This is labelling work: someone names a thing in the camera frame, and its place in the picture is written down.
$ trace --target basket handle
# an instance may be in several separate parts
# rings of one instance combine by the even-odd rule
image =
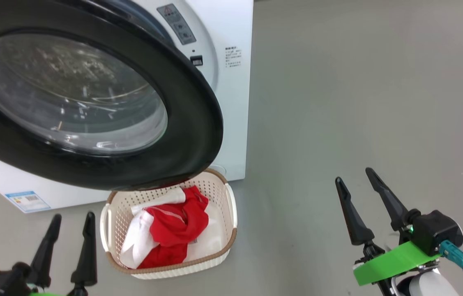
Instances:
[[[230,215],[233,217],[233,228],[237,228],[237,204],[235,203],[235,194],[233,194],[233,189],[231,186],[226,183],[226,195],[228,196],[228,201],[231,201],[229,205]]]
[[[100,239],[101,245],[106,252],[111,251],[111,209],[110,204],[105,204],[100,214]]]

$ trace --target door glass window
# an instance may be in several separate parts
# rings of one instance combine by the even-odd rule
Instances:
[[[0,111],[70,150],[141,150],[167,127],[160,96],[134,69],[85,43],[42,34],[0,37]]]

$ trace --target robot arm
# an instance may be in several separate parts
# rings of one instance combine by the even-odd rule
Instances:
[[[425,215],[415,208],[407,210],[373,169],[368,167],[366,174],[387,208],[392,229],[400,232],[400,241],[390,252],[374,244],[374,233],[357,213],[348,188],[341,178],[335,179],[350,240],[363,245],[363,257],[355,261],[354,268],[359,285],[376,284],[384,296],[458,296],[438,271],[441,255],[455,255],[452,261],[463,263],[463,253],[457,249],[463,244],[458,224],[438,210]],[[396,284],[396,278],[408,272],[417,274]]]
[[[61,223],[62,216],[56,214],[30,266],[18,262],[11,270],[0,271],[0,296],[57,296],[39,293],[39,288],[45,291],[45,288],[51,286],[49,271],[51,270],[54,243],[58,240]],[[68,295],[87,296],[85,287],[95,285],[97,279],[94,213],[89,212],[83,226],[83,246],[80,259],[71,276],[74,289]]]

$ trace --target green tape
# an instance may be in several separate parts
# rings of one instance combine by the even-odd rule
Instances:
[[[429,257],[412,242],[406,242],[359,266],[354,270],[354,276],[360,286],[375,283],[426,264],[439,256]]]
[[[62,296],[62,295],[52,294],[52,293],[31,293],[30,296]]]

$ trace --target barcode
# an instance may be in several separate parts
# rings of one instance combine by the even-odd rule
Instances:
[[[38,197],[36,195],[29,195],[25,197],[28,201],[35,201],[38,200]]]

